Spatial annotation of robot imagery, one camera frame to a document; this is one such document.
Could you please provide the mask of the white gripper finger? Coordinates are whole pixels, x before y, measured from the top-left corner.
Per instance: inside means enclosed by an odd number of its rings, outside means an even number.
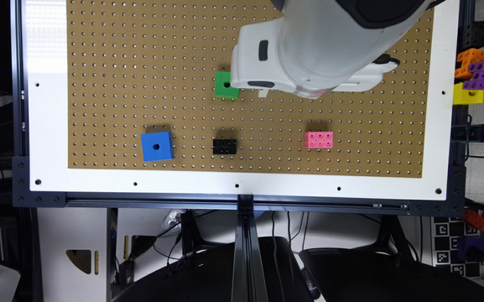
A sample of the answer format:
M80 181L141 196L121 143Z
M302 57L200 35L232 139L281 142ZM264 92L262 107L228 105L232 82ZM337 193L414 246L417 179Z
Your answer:
M265 98L268 96L268 93L269 93L269 89L261 89L259 92L258 92L258 96L260 98Z

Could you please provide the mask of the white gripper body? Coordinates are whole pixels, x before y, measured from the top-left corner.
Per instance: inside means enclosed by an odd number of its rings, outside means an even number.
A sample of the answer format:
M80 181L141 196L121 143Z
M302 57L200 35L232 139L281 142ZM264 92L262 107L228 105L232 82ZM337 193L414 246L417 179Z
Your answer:
M276 90L288 93L360 92L372 89L383 75L399 66L390 55L380 55L369 65L329 87L314 88L315 80L305 77L304 84L292 80L279 62L278 36L284 20L242 26L232 52L231 86L243 89Z

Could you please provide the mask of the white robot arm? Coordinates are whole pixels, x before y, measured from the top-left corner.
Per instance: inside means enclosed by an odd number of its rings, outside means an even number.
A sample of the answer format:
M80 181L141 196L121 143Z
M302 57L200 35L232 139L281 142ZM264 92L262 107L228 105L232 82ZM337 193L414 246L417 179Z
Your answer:
M242 26L231 86L274 89L303 98L368 91L399 60L388 55L430 0L276 1L275 20Z

